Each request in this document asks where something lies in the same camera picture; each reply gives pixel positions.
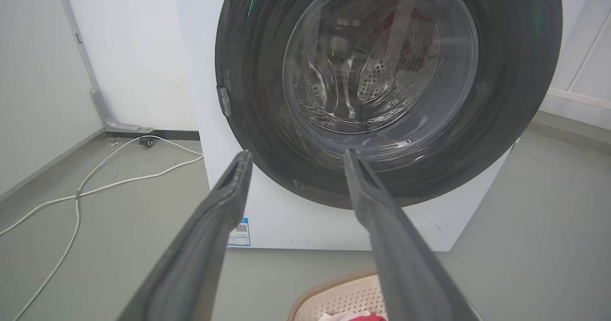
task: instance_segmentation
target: door glass window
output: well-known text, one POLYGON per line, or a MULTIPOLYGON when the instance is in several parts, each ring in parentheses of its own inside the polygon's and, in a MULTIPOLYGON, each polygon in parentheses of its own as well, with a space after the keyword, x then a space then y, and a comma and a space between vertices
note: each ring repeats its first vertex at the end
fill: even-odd
POLYGON ((393 160, 457 115, 477 48, 462 0, 314 0, 286 46, 284 92, 327 153, 393 160))

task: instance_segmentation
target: red fabric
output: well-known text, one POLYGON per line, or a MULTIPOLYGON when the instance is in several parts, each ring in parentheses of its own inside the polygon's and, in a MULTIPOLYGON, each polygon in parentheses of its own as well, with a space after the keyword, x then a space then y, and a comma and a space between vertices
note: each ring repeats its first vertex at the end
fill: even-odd
POLYGON ((377 316, 376 314, 369 314, 367 316, 359 316, 355 319, 351 319, 350 321, 386 321, 384 317, 377 316))

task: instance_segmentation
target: white wall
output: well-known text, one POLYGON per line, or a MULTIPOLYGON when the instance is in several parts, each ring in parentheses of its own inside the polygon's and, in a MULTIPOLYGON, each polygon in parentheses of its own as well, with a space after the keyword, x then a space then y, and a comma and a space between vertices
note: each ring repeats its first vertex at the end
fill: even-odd
POLYGON ((102 128, 61 0, 0 0, 0 198, 102 128))
POLYGON ((157 129, 197 130, 175 1, 69 2, 116 120, 157 129))
POLYGON ((585 2, 563 45, 550 91, 540 110, 611 130, 611 110, 600 106, 611 104, 611 26, 603 28, 610 10, 611 0, 585 2), (602 36, 593 47, 601 31, 602 36))

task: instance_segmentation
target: washing machine door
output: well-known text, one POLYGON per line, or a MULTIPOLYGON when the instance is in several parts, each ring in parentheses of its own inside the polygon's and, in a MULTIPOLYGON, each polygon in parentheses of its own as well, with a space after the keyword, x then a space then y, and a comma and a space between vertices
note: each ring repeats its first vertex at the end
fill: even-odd
POLYGON ((220 104, 288 190, 350 208, 352 148, 408 206, 512 145, 548 89, 561 32, 561 0, 225 0, 220 104))

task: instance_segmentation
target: baseboard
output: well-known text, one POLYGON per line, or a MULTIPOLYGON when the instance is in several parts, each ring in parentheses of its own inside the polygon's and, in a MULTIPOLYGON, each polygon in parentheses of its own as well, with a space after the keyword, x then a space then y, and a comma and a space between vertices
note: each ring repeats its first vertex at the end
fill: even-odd
POLYGON ((9 197, 13 193, 15 193, 15 191, 17 191, 20 188, 24 187, 25 184, 27 184, 27 183, 31 182, 32 180, 34 180, 34 178, 38 177, 41 173, 43 173, 44 171, 49 169, 49 167, 51 167, 51 166, 55 165, 56 163, 60 162, 60 160, 62 160, 66 156, 72 154, 72 152, 76 151, 76 149, 79 149, 79 147, 81 147, 82 145, 85 145, 85 143, 93 140, 94 138, 96 138, 98 136, 104 136, 104 129, 103 128, 101 128, 100 130, 94 132, 93 134, 91 134, 90 136, 85 138, 83 141, 81 141, 81 142, 77 143, 76 145, 72 146, 72 148, 68 149, 67 151, 65 151, 64 153, 59 155, 57 158, 51 160, 46 165, 40 167, 40 169, 38 171, 32 173, 32 175, 29 175, 27 178, 25 178, 24 180, 19 182, 17 185, 9 188, 5 193, 2 193, 2 195, 0 195, 0 202, 4 201, 4 199, 6 199, 6 197, 9 197))
MULTIPOLYGON (((106 132, 109 138, 137 138, 143 135, 141 133, 106 132)), ((159 136, 166 140, 199 141, 199 132, 196 130, 153 130, 148 135, 159 136)))
POLYGON ((538 112, 527 129, 573 147, 611 155, 611 132, 604 128, 538 112))

